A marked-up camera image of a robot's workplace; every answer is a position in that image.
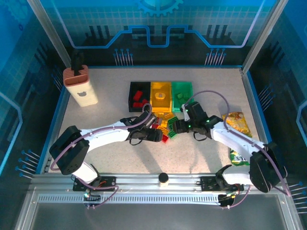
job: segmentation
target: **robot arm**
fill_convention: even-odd
[[[59,154],[74,140],[82,137],[87,133],[91,133],[73,147],[71,147],[57,162],[57,165],[63,175],[73,174],[77,178],[82,179],[87,184],[95,185],[95,181],[99,181],[99,173],[93,165],[84,162],[84,158],[91,150],[100,146],[107,145],[114,142],[139,139],[158,142],[162,139],[162,131],[159,129],[150,128],[156,121],[156,117],[151,114],[149,118],[139,126],[129,128],[132,125],[137,125],[148,116],[148,111],[143,112],[139,117],[123,118],[120,121],[106,126],[109,129],[95,133],[95,129],[77,129],[76,126],[68,127],[58,140],[51,146],[49,152],[55,159]],[[116,127],[127,127],[128,129],[119,129]]]
[[[233,184],[251,184],[267,193],[276,186],[280,180],[261,149],[273,159],[282,177],[286,177],[287,172],[276,144],[265,144],[246,137],[230,126],[226,128],[221,118],[208,117],[198,102],[182,105],[182,111],[185,118],[174,123],[176,133],[194,132],[205,135],[232,148],[249,162],[250,166],[227,165],[219,170],[216,173],[216,182],[221,189]]]

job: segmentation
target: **ribbed metal strip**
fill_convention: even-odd
[[[101,195],[100,200],[91,201],[92,204],[99,204],[109,197]],[[41,194],[38,199],[39,203],[84,203],[82,194]],[[195,194],[195,195],[172,195],[172,194],[118,194],[112,197],[110,204],[207,204],[218,205],[217,195]]]

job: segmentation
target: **glass panel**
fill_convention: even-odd
[[[64,65],[26,1],[0,1],[0,27],[0,229],[14,229],[58,103]]]
[[[307,175],[306,11],[306,1],[288,1],[250,69],[269,133],[283,153],[289,184],[306,183]]]
[[[275,0],[43,0],[87,65],[242,65]]]

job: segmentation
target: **beige tabletop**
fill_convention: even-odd
[[[89,129],[139,115],[128,112],[131,81],[191,81],[194,93],[215,90],[223,94],[231,105],[231,112],[244,113],[253,137],[258,139],[239,69],[90,69],[89,74],[99,102],[80,107],[70,97],[60,134],[72,125]],[[218,95],[204,93],[195,100],[208,116],[221,116],[226,112],[226,105]],[[210,139],[197,142],[191,133],[177,135],[166,144],[111,143],[89,152],[85,161],[101,173],[214,173],[230,163],[227,146]]]

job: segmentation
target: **snack bag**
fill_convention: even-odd
[[[252,134],[250,129],[246,123],[244,115],[242,112],[232,112],[229,113],[226,123],[230,125],[235,130],[243,133],[244,135],[252,138]],[[229,149],[229,157],[231,163],[235,166],[240,165],[249,165],[248,161],[242,157],[239,153],[234,151],[233,149]]]

